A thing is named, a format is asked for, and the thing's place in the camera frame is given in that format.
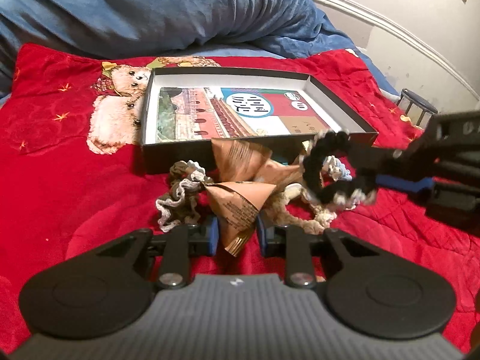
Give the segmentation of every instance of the red bedspread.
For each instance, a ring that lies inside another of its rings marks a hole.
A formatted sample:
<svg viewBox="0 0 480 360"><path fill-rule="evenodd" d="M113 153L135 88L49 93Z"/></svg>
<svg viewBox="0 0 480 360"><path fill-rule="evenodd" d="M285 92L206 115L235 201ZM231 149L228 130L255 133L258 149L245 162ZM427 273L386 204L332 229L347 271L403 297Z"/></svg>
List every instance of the red bedspread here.
<svg viewBox="0 0 480 360"><path fill-rule="evenodd" d="M152 60L115 62L144 67ZM381 96L364 63L347 51L298 60L212 60L224 67L315 75L379 132L377 145L404 148L421 134L400 119L402 111ZM102 75L101 61L35 45L24 46L18 56L13 95L0 109L0 347L6 352L28 337L17 306L28 278L136 228L157 229L154 201L167 190L165 176L142 174L134 160L135 145L101 155L86 143L95 98L116 95L109 76L112 66L103 64ZM309 217L301 207L290 210ZM479 320L474 312L480 286L477 238L429 220L405 196L385 190L374 206L343 212L334 226L443 275L457 293L457 309L445 336L463 351L470 348L470 332ZM220 251L213 259L193 262L195 273L282 274L282 270L281 260L260 258L255 237L237 259Z"/></svg>

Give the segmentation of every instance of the blue blanket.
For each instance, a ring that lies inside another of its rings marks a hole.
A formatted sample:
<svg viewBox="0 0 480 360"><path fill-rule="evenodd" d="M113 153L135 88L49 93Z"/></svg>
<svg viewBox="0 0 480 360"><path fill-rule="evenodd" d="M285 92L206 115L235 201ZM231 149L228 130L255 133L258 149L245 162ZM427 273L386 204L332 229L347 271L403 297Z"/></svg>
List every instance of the blue blanket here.
<svg viewBox="0 0 480 360"><path fill-rule="evenodd" d="M0 0L0 98L26 42L99 59L207 42L248 42L287 58L356 50L312 0Z"/></svg>

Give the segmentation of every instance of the black stool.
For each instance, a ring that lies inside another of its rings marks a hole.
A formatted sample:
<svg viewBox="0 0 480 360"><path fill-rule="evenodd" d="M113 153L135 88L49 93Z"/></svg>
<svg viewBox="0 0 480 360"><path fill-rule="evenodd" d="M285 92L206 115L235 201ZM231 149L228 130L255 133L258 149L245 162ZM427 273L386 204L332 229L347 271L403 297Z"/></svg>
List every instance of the black stool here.
<svg viewBox="0 0 480 360"><path fill-rule="evenodd" d="M400 94L400 100L397 101L397 105L400 105L404 97L410 102L409 106L405 110L405 115L409 113L412 104L415 104L422 110L422 113L417 120L417 126L420 125L426 112L428 112L429 115L438 114L438 110L433 105L431 105L423 97L417 95L416 93L408 89L402 89L402 93Z"/></svg>

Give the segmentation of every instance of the black scrunchie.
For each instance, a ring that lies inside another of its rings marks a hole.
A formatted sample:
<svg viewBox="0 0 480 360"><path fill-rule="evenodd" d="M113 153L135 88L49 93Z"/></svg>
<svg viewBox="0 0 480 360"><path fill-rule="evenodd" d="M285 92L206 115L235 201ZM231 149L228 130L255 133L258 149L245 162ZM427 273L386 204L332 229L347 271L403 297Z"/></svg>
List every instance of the black scrunchie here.
<svg viewBox="0 0 480 360"><path fill-rule="evenodd" d="M365 200L365 196L375 191L375 175L357 175L351 181L338 180L323 187L320 182L320 172L325 159L329 155L340 152L340 156L348 155L350 149L350 137L344 132L335 133L329 131L323 138L319 138L312 147L310 154L303 159L303 181L310 192L315 195L323 205L329 203L339 204L338 197L348 199Z"/></svg>

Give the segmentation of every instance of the wall trim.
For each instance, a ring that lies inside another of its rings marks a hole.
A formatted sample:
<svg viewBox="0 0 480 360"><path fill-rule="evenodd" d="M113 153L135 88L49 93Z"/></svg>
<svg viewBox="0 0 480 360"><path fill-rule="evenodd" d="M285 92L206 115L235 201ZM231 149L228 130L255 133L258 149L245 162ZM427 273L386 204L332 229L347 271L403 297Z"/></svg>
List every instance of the wall trim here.
<svg viewBox="0 0 480 360"><path fill-rule="evenodd" d="M316 3L326 5L338 11L342 11L350 16L359 18L366 23L372 24L375 27L379 27L395 37L403 40L405 43L413 47L415 50L421 52L429 59L434 61L450 75L455 77L469 92L479 101L477 109L480 108L480 95L474 90L474 88L466 81L466 79L457 71L457 69L448 60L441 55L434 48L423 42L420 38L416 37L413 33L402 27L398 23L390 20L388 17L375 12L362 4L359 4L353 0L313 0Z"/></svg>

